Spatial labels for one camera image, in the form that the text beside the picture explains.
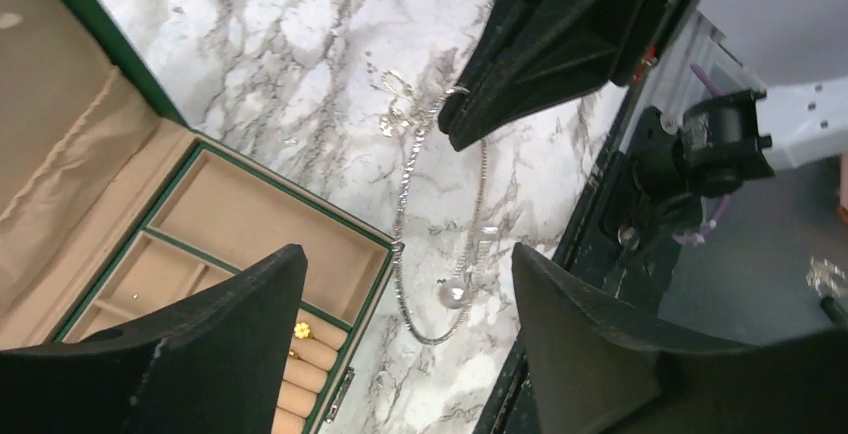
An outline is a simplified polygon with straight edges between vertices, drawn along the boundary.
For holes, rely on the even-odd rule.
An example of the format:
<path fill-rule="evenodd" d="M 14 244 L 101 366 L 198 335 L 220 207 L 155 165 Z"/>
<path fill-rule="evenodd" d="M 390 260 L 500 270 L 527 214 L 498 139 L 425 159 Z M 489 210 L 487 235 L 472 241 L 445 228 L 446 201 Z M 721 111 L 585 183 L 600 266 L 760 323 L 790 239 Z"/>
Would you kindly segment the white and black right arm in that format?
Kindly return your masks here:
<path fill-rule="evenodd" d="M 761 85 L 641 114 L 603 234 L 686 235 L 704 199 L 846 150 L 847 0 L 495 0 L 439 129 L 463 150 L 606 84 L 638 84 L 700 13 Z"/>

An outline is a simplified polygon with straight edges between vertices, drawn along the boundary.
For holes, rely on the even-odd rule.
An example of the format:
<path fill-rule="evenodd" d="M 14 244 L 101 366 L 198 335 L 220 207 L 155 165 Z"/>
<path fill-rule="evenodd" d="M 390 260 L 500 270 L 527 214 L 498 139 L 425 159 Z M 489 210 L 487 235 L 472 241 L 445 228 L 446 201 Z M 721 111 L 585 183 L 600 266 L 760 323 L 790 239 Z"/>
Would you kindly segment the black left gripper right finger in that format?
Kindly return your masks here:
<path fill-rule="evenodd" d="M 545 433 L 843 433 L 847 332 L 753 346 L 692 331 L 512 252 Z"/>

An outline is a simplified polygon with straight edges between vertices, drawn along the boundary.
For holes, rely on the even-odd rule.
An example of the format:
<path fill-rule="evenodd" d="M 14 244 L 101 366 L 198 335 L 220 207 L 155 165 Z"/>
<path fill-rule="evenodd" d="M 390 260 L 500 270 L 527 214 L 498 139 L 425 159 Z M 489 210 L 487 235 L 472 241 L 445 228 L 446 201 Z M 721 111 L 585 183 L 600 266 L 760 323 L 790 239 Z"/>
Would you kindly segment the green jewelry box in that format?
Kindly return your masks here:
<path fill-rule="evenodd" d="M 398 250 L 187 126 L 98 0 L 1 0 L 1 350 L 77 343 L 299 245 L 273 433 L 317 433 Z"/>

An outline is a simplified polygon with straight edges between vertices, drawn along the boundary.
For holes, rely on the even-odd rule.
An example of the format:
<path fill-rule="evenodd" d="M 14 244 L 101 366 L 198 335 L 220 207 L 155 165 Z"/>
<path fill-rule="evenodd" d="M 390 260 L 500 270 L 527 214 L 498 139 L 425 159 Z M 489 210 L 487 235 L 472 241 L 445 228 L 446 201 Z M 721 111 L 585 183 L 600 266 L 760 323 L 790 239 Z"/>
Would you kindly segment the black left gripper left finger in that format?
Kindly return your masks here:
<path fill-rule="evenodd" d="M 5 433 L 268 433 L 308 261 L 289 244 L 77 343 L 1 354 Z"/>

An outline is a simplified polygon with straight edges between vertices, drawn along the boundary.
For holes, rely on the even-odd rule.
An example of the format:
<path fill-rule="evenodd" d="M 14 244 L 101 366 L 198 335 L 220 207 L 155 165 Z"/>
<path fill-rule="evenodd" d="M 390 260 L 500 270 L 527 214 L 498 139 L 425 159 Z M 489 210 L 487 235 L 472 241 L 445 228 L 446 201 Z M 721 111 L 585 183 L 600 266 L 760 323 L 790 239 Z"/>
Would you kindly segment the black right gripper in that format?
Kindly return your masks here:
<path fill-rule="evenodd" d="M 698 0 L 496 0 L 445 102 L 439 130 L 461 151 L 518 119 L 639 79 Z"/>

